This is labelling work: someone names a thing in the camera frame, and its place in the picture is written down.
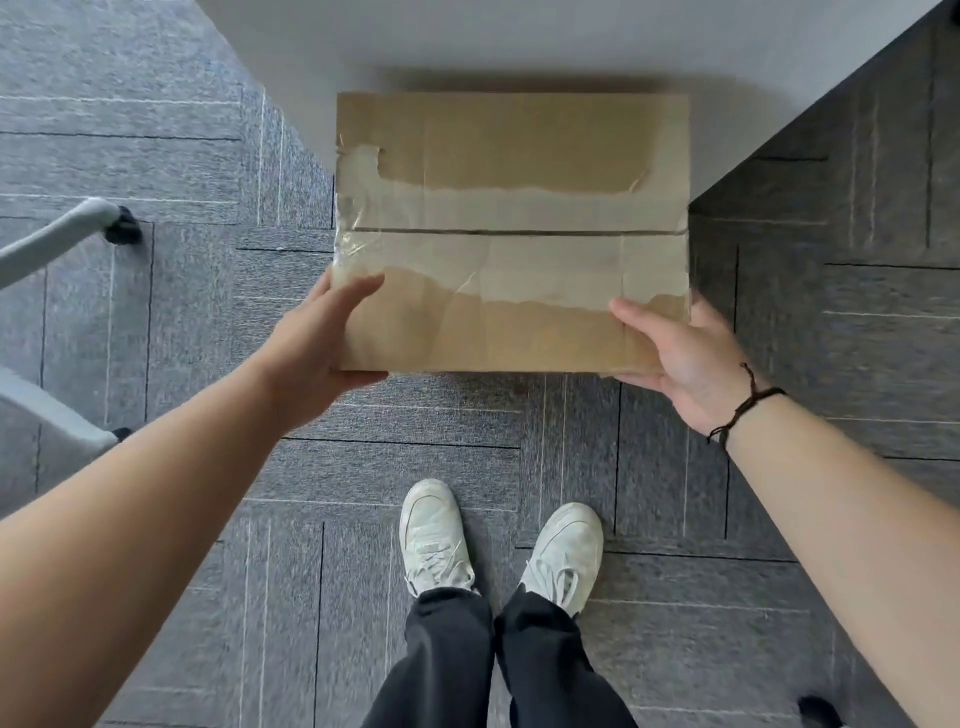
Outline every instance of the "chair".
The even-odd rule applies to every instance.
[[[113,245],[143,242],[143,231],[128,209],[100,198],[84,200],[42,230],[0,248],[0,290],[26,278],[95,232],[102,233]],[[34,415],[93,457],[132,434],[126,427],[110,432],[93,425],[35,384],[2,366],[0,400]]]

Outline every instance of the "forearm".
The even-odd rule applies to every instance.
[[[960,512],[773,397],[729,452],[810,578],[918,725],[960,711]]]
[[[0,522],[0,723],[89,725],[281,432],[241,368]]]

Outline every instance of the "bracelet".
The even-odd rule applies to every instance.
[[[744,400],[744,402],[733,410],[733,418],[726,423],[725,425],[720,425],[710,432],[707,436],[707,442],[711,442],[714,436],[717,437],[716,442],[720,443],[720,447],[724,450],[727,449],[727,440],[730,438],[730,431],[734,425],[739,422],[740,418],[743,417],[747,412],[756,407],[758,402],[766,400],[768,397],[773,397],[774,395],[784,395],[787,396],[779,387],[770,387],[770,389],[764,389],[762,392],[756,390],[756,377],[754,376],[754,371],[747,365],[747,362],[741,361],[740,366],[747,370],[747,374],[750,375],[750,396]]]

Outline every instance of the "black pants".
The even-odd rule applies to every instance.
[[[384,681],[365,728],[486,726],[494,652],[515,728],[636,728],[590,667],[573,619],[522,586],[496,620],[480,595],[426,592],[410,610],[406,638],[407,656]]]

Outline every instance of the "white sneaker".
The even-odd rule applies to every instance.
[[[413,596],[439,587],[473,586],[476,576],[460,509],[446,483],[427,478],[410,489],[400,511],[400,548]]]
[[[602,556],[600,519],[583,503],[567,503],[540,532],[520,584],[575,617],[587,604]]]

